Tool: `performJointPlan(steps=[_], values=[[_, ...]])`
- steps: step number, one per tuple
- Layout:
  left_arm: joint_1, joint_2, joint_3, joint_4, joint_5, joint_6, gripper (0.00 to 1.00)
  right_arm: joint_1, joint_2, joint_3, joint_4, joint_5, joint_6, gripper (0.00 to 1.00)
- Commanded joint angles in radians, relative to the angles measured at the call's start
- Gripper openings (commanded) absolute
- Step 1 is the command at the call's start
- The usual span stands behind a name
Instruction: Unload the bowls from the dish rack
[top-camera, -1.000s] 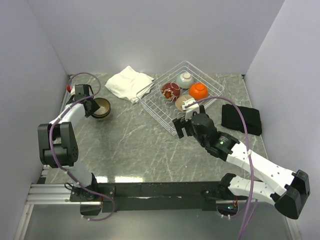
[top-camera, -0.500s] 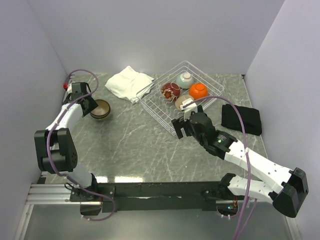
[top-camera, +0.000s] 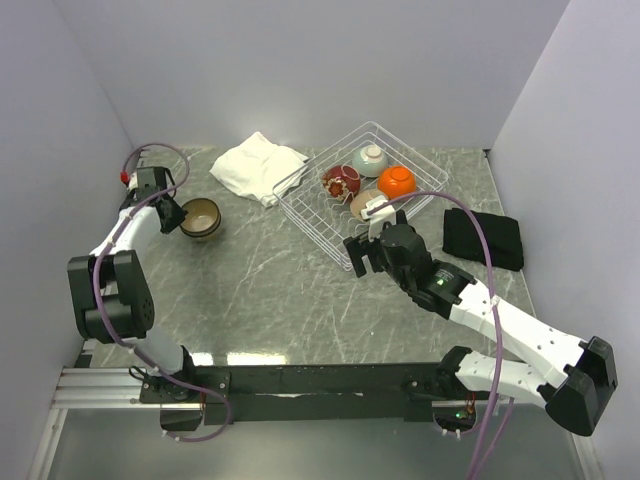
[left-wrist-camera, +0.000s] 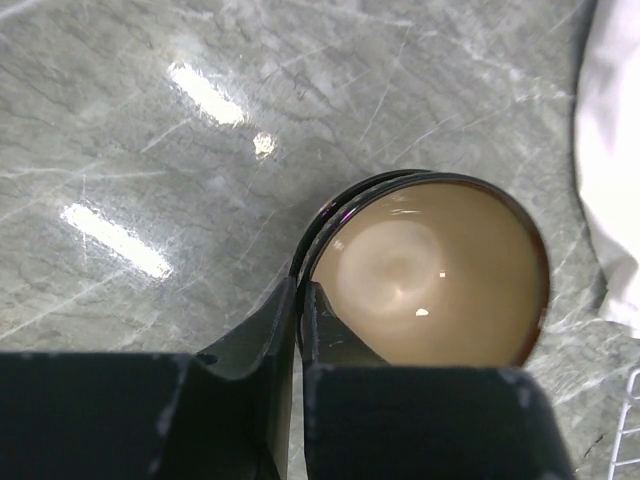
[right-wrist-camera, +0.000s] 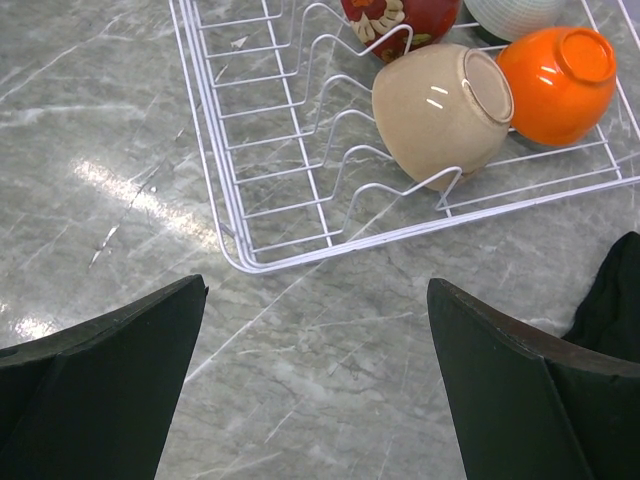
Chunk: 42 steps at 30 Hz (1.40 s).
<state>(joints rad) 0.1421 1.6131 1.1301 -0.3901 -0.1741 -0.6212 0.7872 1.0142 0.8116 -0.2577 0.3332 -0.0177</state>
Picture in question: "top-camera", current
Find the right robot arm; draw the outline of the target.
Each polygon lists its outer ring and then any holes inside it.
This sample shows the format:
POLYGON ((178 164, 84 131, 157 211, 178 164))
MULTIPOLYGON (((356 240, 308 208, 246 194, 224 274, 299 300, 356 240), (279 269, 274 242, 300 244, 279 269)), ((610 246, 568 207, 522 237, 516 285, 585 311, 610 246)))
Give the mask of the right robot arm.
POLYGON ((432 258, 403 211, 374 235, 343 242, 357 276, 386 272, 419 307, 495 341, 516 361, 461 348, 452 350, 438 374, 440 391, 460 398, 467 391, 497 390, 543 408, 558 425, 592 435, 618 386, 609 342, 564 333, 490 294, 459 267, 432 258))

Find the brown bowl black interior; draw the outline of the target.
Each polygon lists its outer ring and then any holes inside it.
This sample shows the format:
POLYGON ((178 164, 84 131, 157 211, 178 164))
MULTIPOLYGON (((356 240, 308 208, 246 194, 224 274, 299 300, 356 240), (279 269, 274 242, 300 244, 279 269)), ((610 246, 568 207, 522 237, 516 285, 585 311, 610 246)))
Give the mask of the brown bowl black interior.
POLYGON ((204 230, 192 231, 192 230, 186 229, 183 231, 183 233, 192 239, 207 241, 214 238, 219 232, 220 228, 221 228, 221 223, 218 222, 216 224, 210 225, 208 228, 204 230))

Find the red floral bowl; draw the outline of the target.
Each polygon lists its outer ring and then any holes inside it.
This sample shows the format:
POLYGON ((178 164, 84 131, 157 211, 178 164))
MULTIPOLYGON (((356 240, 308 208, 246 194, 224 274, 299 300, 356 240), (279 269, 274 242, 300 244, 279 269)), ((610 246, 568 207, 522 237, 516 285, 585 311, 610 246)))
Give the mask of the red floral bowl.
POLYGON ((360 191, 360 174, 349 165, 337 165, 324 173, 321 185, 335 200, 350 203, 360 191))

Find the beige speckled bowl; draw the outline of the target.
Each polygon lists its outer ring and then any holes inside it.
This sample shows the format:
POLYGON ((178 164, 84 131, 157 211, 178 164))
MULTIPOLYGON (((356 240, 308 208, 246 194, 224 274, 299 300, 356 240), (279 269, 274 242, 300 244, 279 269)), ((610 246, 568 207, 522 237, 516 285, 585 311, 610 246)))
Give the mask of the beige speckled bowl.
POLYGON ((363 222, 362 210, 367 210, 367 203, 375 199, 381 198, 383 201, 387 201, 388 197, 378 189, 368 189, 359 192, 350 204, 350 210, 352 215, 359 221, 363 222))

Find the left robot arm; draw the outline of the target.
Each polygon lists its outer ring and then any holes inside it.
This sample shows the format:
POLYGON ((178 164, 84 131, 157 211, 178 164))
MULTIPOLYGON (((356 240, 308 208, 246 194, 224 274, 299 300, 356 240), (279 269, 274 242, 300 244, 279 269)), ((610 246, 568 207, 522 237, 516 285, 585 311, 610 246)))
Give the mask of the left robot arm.
POLYGON ((200 378, 188 350, 155 324, 139 259, 157 234, 180 226, 186 211, 173 199, 175 180, 166 167, 140 167, 121 180, 127 195, 115 226, 91 253, 67 264, 76 328, 86 340, 125 347, 146 365, 144 382, 186 402, 199 392, 200 378))

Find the black patterned bowl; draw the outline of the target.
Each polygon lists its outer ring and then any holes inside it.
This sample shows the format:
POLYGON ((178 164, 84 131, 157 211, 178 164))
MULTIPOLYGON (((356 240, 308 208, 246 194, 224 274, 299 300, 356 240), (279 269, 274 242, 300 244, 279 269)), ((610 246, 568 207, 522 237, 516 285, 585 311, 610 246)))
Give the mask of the black patterned bowl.
POLYGON ((186 211, 186 218, 180 225, 184 230, 199 231, 208 228, 212 224, 221 223, 222 215, 218 205, 208 198, 194 198, 182 205, 186 211))

